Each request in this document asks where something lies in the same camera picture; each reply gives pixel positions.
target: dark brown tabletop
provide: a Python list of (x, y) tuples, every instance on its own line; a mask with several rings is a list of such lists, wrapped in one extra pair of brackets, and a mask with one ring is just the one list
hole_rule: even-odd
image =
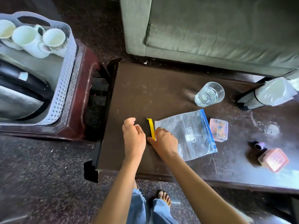
[[(188, 161), (188, 165), (211, 185), (297, 192), (297, 101), (241, 111), (233, 98), (257, 84), (127, 63), (121, 63), (118, 67), (97, 169), (112, 172), (120, 170), (124, 159), (122, 124), (126, 118), (135, 117), (135, 123), (140, 124), (146, 136), (150, 136), (147, 118), (155, 121), (201, 109), (195, 104), (194, 95), (210, 81), (223, 86), (225, 97), (222, 102), (205, 107), (204, 111), (208, 120), (215, 118), (228, 121), (228, 140), (216, 142), (217, 153)], [(290, 162), (279, 173), (270, 172), (259, 165), (257, 158), (260, 151), (249, 146), (252, 141), (264, 142), (270, 149), (281, 148)], [(175, 181), (169, 168), (149, 144), (146, 145), (137, 177)]]

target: hand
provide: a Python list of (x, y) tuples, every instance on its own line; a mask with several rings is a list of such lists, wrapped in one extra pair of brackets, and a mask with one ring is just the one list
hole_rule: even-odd
[(157, 141), (151, 137), (148, 137), (147, 140), (163, 160), (171, 155), (178, 154), (178, 140), (169, 131), (158, 127), (155, 135)]
[(133, 159), (140, 163), (146, 145), (145, 133), (141, 127), (134, 125), (136, 118), (128, 118), (123, 124), (123, 138), (125, 139), (126, 159)]

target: sofa cushion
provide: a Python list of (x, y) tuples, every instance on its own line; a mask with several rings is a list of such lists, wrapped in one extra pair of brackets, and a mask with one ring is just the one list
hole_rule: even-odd
[(299, 0), (152, 0), (147, 46), (299, 67)]

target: jeans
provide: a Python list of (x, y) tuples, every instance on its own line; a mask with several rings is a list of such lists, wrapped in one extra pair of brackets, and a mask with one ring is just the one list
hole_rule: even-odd
[(153, 201), (149, 210), (145, 198), (138, 189), (133, 189), (127, 224), (178, 224), (171, 214), (170, 208), (162, 199)]

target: green sofa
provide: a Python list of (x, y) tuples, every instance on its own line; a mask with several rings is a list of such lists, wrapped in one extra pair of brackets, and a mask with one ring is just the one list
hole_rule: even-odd
[(299, 0), (120, 0), (126, 51), (299, 77)]

